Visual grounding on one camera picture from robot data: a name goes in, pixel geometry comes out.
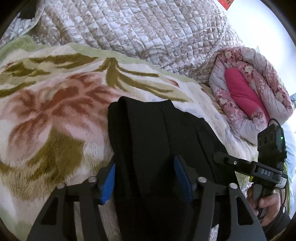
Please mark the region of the person right hand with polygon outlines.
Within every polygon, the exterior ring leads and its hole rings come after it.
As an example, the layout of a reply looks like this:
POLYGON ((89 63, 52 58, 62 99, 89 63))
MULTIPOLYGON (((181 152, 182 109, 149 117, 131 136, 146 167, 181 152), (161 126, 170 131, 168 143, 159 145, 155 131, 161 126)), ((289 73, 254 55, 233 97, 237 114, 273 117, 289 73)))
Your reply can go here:
POLYGON ((258 209, 259 208, 266 208, 265 216, 261 222, 261 226, 268 226, 278 215, 280 211, 281 201, 280 195, 277 192, 273 192, 270 196, 263 197, 257 201, 252 198, 253 187, 250 187, 247 190, 247 200, 253 209, 253 212, 256 216, 258 216, 258 209))

